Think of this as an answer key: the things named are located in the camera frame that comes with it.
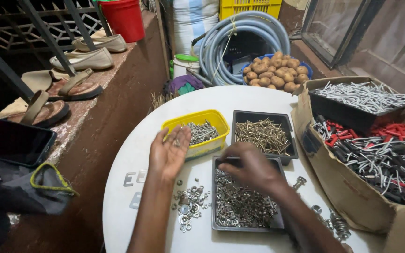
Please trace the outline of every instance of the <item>cardboard box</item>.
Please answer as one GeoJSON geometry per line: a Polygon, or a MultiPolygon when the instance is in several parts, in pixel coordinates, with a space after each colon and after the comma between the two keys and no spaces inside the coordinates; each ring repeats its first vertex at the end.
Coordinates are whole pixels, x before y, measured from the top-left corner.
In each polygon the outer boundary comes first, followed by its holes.
{"type": "Polygon", "coordinates": [[[339,214],[352,228],[388,233],[385,252],[405,252],[405,205],[389,202],[360,179],[328,150],[321,135],[312,128],[309,90],[323,87],[329,81],[338,84],[370,80],[380,82],[369,77],[324,78],[305,82],[293,93],[298,95],[298,105],[292,111],[293,125],[324,192],[339,214]]]}

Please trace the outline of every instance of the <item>yellow plastic crate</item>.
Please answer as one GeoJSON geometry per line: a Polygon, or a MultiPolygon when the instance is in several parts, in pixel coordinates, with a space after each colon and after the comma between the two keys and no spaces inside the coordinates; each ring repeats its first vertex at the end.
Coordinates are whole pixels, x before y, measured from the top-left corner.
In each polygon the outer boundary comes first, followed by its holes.
{"type": "Polygon", "coordinates": [[[220,0],[220,20],[247,10],[263,11],[278,18],[282,0],[220,0]]]}
{"type": "Polygon", "coordinates": [[[210,141],[190,146],[185,156],[185,161],[190,161],[221,150],[225,145],[226,136],[229,134],[228,122],[219,111],[209,109],[173,118],[162,124],[162,129],[168,127],[169,134],[177,124],[181,124],[182,126],[187,125],[188,123],[204,124],[206,123],[206,120],[217,129],[220,136],[213,138],[210,141]]]}

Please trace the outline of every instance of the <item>coiled hose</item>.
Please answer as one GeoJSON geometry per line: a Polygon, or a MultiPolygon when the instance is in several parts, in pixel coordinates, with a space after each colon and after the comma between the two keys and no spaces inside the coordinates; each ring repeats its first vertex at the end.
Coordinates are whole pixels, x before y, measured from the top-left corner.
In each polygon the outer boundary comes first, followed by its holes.
{"type": "Polygon", "coordinates": [[[229,35],[244,31],[253,32],[264,39],[273,49],[273,53],[280,50],[284,55],[290,54],[289,36],[284,26],[271,15],[252,10],[231,16],[218,22],[206,33],[199,50],[199,65],[213,85],[242,83],[241,74],[230,73],[223,62],[219,62],[223,58],[229,35]]]}

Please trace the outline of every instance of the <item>table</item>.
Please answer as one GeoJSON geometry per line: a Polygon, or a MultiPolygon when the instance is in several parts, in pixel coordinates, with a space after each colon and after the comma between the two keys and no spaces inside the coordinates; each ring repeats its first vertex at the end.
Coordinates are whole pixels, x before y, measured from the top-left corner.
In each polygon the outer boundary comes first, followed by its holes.
{"type": "MultiPolygon", "coordinates": [[[[297,101],[296,96],[292,97],[280,90],[254,86],[218,86],[179,96],[151,112],[121,146],[107,179],[103,202],[106,251],[122,253],[127,249],[147,174],[150,144],[164,121],[206,109],[219,110],[230,126],[234,110],[285,113],[291,119],[290,112],[297,101]]],[[[231,134],[232,132],[228,134],[225,146],[230,145],[231,134]]],[[[321,206],[323,217],[327,218],[329,210],[326,203],[329,201],[319,186],[304,151],[298,141],[297,143],[300,158],[284,166],[285,176],[290,185],[296,183],[298,176],[305,177],[306,185],[298,190],[301,198],[309,207],[314,204],[321,206]]],[[[212,156],[220,153],[221,151],[185,163],[178,176],[184,183],[182,186],[175,186],[174,194],[177,190],[200,185],[204,186],[204,192],[210,191],[212,156]],[[199,178],[199,182],[194,181],[195,177],[199,178]]],[[[211,228],[211,209],[203,209],[201,212],[202,217],[192,219],[192,230],[183,233],[179,230],[177,211],[171,211],[166,236],[167,252],[295,252],[285,234],[214,231],[211,228]]],[[[352,236],[346,243],[355,252],[381,252],[384,238],[352,231],[352,236]]]]}

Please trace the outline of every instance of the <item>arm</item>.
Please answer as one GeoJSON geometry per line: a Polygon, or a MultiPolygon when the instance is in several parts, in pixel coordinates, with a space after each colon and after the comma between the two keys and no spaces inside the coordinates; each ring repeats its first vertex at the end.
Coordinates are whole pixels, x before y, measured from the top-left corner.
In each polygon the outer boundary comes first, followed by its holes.
{"type": "Polygon", "coordinates": [[[226,149],[221,160],[231,155],[239,156],[244,167],[224,163],[220,164],[219,169],[233,175],[244,185],[270,196],[288,219],[289,229],[303,252],[345,252],[340,242],[254,145],[236,142],[226,149]]]}
{"type": "Polygon", "coordinates": [[[148,175],[128,253],[165,251],[174,181],[184,164],[191,138],[190,128],[177,126],[163,142],[167,132],[168,128],[160,131],[151,144],[148,175]]]}

